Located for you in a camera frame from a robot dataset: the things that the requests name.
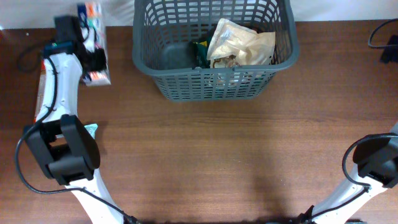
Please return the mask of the colourful tissue pack bundle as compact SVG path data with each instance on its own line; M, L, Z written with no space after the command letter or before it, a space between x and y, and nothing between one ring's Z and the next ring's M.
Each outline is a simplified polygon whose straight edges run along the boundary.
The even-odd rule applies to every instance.
M77 13L80 27L96 29L95 48L103 48L106 54L107 69L97 72L83 72L83 82L86 86L110 85L110 74L108 68L108 53L106 50L106 27L104 24L103 10L98 2L84 2L77 4Z

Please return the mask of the red orange pasta package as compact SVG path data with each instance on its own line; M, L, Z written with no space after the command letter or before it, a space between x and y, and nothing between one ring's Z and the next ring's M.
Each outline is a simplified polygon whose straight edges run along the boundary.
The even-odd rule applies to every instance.
M37 101L36 101L36 106L35 106L34 121L36 121L36 117L40 112L40 107L43 102L44 88L45 88L45 77L46 77L46 69L45 69L44 61L42 60L41 68L40 68L40 79L39 79L39 85L38 85L38 90L37 90Z

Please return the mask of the light teal wipes packet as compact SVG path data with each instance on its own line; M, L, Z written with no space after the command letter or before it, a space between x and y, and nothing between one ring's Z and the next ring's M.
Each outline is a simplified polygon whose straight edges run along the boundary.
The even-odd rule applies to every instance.
M97 124L87 124L87 125L85 125L85 129L88 131L90 136L93 139L95 139L95 133L96 133L96 130L98 129L98 125Z

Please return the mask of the green instant coffee bag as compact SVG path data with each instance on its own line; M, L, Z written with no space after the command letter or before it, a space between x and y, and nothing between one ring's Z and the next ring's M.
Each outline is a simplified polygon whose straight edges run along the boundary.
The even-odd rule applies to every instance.
M210 39L200 39L192 42L195 65L200 68L210 68L210 60L207 59Z

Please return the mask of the brown chocolate snack pouch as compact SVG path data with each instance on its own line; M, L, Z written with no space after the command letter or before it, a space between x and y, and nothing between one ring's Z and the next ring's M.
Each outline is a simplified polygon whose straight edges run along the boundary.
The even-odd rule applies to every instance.
M223 57L211 60L210 67L211 68L231 68L235 66L240 66L238 61L236 60L235 55L230 55L229 57Z

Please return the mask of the beige kraft paper pouch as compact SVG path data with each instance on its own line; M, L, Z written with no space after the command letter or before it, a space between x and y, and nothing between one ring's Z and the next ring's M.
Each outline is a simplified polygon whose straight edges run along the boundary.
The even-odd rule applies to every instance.
M268 65L274 55L275 32L258 33L227 19L220 19L208 47L207 59L235 55L243 65Z

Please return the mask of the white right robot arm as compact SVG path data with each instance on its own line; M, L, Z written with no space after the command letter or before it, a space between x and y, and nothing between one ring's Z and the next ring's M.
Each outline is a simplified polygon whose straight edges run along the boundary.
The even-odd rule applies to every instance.
M369 134L343 155L345 179L322 202L301 213L294 223L348 223L375 196L397 185L397 125L390 132Z

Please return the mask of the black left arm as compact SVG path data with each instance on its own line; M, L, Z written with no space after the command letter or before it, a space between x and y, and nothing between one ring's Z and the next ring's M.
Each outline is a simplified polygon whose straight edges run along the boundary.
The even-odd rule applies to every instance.
M77 98L81 76L107 68L103 48L88 50L77 16L54 19L55 40L43 50L46 71L44 98L35 123L27 126L25 142L48 179L61 189L39 190L26 181L19 164L20 146L14 156L22 183L37 194L71 192L92 223L138 223L111 198L100 174L100 151L94 137L78 119Z

